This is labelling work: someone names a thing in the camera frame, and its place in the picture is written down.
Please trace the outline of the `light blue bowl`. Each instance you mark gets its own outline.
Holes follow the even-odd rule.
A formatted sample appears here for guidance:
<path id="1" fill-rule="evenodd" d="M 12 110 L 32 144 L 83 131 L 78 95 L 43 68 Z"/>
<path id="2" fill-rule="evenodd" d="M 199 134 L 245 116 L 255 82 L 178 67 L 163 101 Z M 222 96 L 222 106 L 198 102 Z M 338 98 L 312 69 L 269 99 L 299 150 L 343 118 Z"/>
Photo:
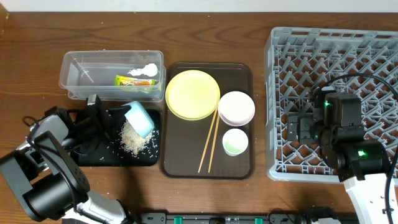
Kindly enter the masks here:
<path id="1" fill-rule="evenodd" d="M 140 137 L 146 138 L 155 127 L 152 118 L 138 101 L 132 101 L 125 106 L 130 106 L 124 115 L 127 121 Z"/>

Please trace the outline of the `pile of rice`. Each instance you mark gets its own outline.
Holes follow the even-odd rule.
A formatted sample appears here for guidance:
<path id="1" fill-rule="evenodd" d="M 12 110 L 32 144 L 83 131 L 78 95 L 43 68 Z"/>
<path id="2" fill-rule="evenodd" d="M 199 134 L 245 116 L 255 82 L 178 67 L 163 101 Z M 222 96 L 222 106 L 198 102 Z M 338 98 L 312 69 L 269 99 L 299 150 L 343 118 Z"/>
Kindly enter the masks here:
<path id="1" fill-rule="evenodd" d="M 144 150 L 154 137 L 153 132 L 150 132 L 145 138 L 141 137 L 128 121 L 124 122 L 119 135 L 123 149 L 134 156 Z"/>

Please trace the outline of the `green snack wrapper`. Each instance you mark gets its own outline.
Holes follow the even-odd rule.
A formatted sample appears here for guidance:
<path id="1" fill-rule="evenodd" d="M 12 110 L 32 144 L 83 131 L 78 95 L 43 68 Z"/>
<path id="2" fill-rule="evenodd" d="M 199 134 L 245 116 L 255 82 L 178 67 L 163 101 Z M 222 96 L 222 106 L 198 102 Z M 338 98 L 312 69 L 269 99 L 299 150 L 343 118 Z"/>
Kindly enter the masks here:
<path id="1" fill-rule="evenodd" d="M 114 79 L 114 86 L 151 86 L 155 84 L 155 79 L 133 78 L 121 75 L 116 75 Z"/>

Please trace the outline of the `white tissue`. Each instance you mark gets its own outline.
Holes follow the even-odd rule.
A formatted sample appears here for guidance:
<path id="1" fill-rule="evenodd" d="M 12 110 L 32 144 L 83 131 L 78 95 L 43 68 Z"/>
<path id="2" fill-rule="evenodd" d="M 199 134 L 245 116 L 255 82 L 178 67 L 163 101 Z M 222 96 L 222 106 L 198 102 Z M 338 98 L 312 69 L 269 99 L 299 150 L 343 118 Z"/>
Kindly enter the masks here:
<path id="1" fill-rule="evenodd" d="M 158 73 L 158 67 L 154 63 L 147 64 L 143 68 L 133 69 L 128 72 L 128 74 L 130 74 L 132 77 L 138 77 L 141 75 L 154 77 L 157 75 L 157 73 Z"/>

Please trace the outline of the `yellow plate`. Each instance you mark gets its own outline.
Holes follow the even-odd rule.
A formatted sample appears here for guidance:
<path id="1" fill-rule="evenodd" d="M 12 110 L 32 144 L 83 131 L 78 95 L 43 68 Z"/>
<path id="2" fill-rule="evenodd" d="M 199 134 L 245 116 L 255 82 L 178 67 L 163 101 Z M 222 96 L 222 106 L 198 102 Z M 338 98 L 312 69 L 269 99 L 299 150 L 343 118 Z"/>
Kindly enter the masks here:
<path id="1" fill-rule="evenodd" d="M 217 81 L 200 70 L 176 74 L 166 87 L 165 100 L 178 118 L 195 121 L 212 114 L 221 97 Z"/>

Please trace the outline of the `pink bowl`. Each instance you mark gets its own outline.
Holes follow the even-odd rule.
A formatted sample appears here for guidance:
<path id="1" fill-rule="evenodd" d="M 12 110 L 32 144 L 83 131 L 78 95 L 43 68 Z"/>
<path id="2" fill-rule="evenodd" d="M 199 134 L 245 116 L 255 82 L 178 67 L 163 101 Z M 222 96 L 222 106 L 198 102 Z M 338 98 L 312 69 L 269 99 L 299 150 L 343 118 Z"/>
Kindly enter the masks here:
<path id="1" fill-rule="evenodd" d="M 218 103 L 218 113 L 229 126 L 248 124 L 254 117 L 256 107 L 252 98 L 241 91 L 224 94 Z"/>

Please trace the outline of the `pale green cup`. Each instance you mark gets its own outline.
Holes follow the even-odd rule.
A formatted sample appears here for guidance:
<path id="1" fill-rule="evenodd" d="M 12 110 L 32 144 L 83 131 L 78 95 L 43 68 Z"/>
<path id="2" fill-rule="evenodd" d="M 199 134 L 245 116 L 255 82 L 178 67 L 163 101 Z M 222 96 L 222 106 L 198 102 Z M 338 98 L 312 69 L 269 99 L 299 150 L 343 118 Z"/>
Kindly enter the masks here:
<path id="1" fill-rule="evenodd" d="M 229 156 L 242 154 L 249 146 L 247 134 L 241 129 L 230 129 L 224 133 L 222 145 L 225 153 Z"/>

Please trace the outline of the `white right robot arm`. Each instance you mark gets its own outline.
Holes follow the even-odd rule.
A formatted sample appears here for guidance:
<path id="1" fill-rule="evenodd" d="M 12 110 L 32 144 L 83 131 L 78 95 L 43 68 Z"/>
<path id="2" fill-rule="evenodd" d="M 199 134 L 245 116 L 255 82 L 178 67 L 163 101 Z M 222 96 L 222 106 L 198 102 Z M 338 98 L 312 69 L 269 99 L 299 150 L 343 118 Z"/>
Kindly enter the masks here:
<path id="1" fill-rule="evenodd" d="M 361 100 L 325 87 L 313 95 L 311 114 L 290 114 L 288 140 L 314 145 L 337 171 L 360 223 L 396 223 L 397 199 L 389 173 L 393 165 L 377 140 L 365 139 Z"/>

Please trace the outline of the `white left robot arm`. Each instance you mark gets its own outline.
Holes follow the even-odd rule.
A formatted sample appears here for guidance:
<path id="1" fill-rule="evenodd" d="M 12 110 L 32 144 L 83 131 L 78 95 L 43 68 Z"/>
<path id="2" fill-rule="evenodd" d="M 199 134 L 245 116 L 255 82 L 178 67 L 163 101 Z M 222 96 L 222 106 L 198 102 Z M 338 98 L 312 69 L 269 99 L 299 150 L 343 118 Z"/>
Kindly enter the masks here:
<path id="1" fill-rule="evenodd" d="M 72 154 L 90 156 L 116 143 L 116 125 L 131 106 L 104 108 L 90 95 L 82 110 L 54 106 L 40 119 L 23 117 L 25 141 L 1 158 L 1 174 L 34 221 L 69 219 L 82 223 L 135 223 L 119 200 L 91 189 Z"/>

